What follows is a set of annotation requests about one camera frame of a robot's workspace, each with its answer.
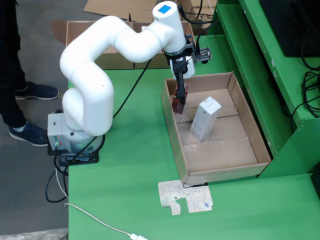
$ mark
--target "sneaker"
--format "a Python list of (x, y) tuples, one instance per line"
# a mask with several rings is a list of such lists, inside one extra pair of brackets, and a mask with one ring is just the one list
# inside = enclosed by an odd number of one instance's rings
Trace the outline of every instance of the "sneaker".
[(36, 147), (48, 146), (47, 130), (44, 130), (30, 122), (27, 122), (23, 131), (19, 132), (9, 126), (9, 134), (12, 138), (27, 142)]
[(23, 90), (15, 90), (16, 100), (40, 99), (53, 100), (59, 96), (59, 91), (55, 87), (38, 85), (31, 81), (27, 82), (27, 87)]

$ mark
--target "person's leg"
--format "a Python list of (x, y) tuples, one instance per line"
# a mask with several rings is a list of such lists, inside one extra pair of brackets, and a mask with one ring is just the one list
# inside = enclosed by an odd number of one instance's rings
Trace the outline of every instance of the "person's leg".
[(7, 34), (7, 15), (12, 0), (0, 1), (0, 114), (4, 123), (13, 128), (26, 124), (15, 98), (17, 68), (10, 58)]
[(18, 51), (20, 48), (20, 35), (17, 23), (17, 13), (16, 13), (16, 1), (15, 0), (4, 0), (9, 1), (7, 6), (7, 17), (6, 17), (6, 34), (8, 38), (8, 53), (10, 58), (16, 67), (16, 79), (15, 79), (15, 89), (24, 90), (27, 87), (27, 82), (25, 78), (25, 73), (21, 68)]
[(39, 85), (30, 81), (26, 81), (25, 73), (21, 68), (18, 51), (20, 50), (20, 35), (17, 24), (16, 4), (14, 0), (10, 1), (8, 6), (7, 16), (7, 35), (8, 35), (8, 51), (12, 61), (16, 67), (16, 79), (15, 79), (15, 99), (40, 99), (40, 100), (53, 100), (58, 97), (59, 91), (51, 86)]
[(16, 102), (17, 86), (23, 87), (19, 84), (23, 84), (25, 81), (17, 81), (19, 77), (24, 78), (24, 74), (20, 75), (20, 63), (17, 65), (16, 62), (16, 60), (19, 61), (18, 49), (15, 51), (15, 55), (13, 54), (12, 46), (17, 45), (10, 42), (12, 36), (11, 30), (9, 30), (12, 23), (11, 16), (13, 14), (15, 16), (16, 10), (14, 4), (14, 0), (0, 0), (0, 114), (4, 123), (9, 126), (11, 137), (37, 147), (45, 147), (48, 145), (47, 131), (27, 122)]

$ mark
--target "green workbench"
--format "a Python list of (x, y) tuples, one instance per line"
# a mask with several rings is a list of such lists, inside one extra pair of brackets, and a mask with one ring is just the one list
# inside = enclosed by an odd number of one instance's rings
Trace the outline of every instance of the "green workbench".
[[(320, 160), (320, 118), (300, 106), (291, 121), (284, 114), (269, 74), (284, 98), (291, 114), (302, 103), (301, 84), (308, 69), (300, 57), (286, 57), (260, 0), (220, 0), (214, 18), (218, 19), (243, 80), (242, 90), (260, 124), (273, 161), (260, 177), (309, 173)], [(319, 57), (306, 59), (320, 65)], [(308, 99), (319, 96), (318, 89), (308, 92)], [(319, 106), (320, 100), (311, 104)]]
[[(242, 83), (225, 35), (201, 37), (213, 59), (196, 74), (234, 71)], [(108, 70), (116, 111), (141, 73)], [(165, 123), (161, 92), (169, 69), (148, 69), (99, 152), (100, 161), (69, 169), (69, 202), (113, 227), (149, 240), (315, 239), (320, 235), (320, 202), (308, 174), (210, 183), (213, 210), (181, 215), (161, 207), (158, 182), (178, 180)], [(126, 240), (82, 212), (69, 208), (70, 240)]]

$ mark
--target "white robotic arm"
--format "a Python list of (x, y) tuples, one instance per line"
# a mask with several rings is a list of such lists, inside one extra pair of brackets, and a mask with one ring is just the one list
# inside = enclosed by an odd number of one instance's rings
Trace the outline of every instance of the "white robotic arm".
[(114, 88), (94, 61), (111, 46), (133, 63), (146, 62), (163, 49), (177, 80), (176, 97), (184, 103), (183, 79), (195, 74), (197, 59), (198, 62), (211, 59), (210, 50), (202, 49), (195, 54), (195, 45), (184, 34), (174, 2), (159, 3), (152, 14), (153, 23), (140, 33), (118, 17), (103, 17), (66, 47), (60, 68), (75, 87), (63, 96), (64, 113), (48, 116), (48, 138), (53, 151), (76, 154), (85, 148), (83, 153), (88, 155), (99, 148), (102, 135), (110, 129)]
[(186, 44), (177, 5), (162, 2), (153, 9), (154, 21), (136, 33), (116, 16), (106, 16), (94, 23), (64, 50), (60, 68), (75, 88), (63, 96), (67, 125), (92, 136), (105, 134), (112, 125), (114, 89), (108, 75), (95, 60), (114, 46), (133, 63), (150, 60), (161, 49), (179, 52)]

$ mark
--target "white product box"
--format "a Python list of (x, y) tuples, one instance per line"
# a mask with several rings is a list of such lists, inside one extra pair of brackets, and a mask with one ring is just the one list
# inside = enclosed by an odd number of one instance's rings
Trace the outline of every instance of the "white product box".
[(198, 142), (208, 137), (218, 117), (220, 108), (221, 105), (211, 96), (199, 104), (190, 128), (190, 134)]

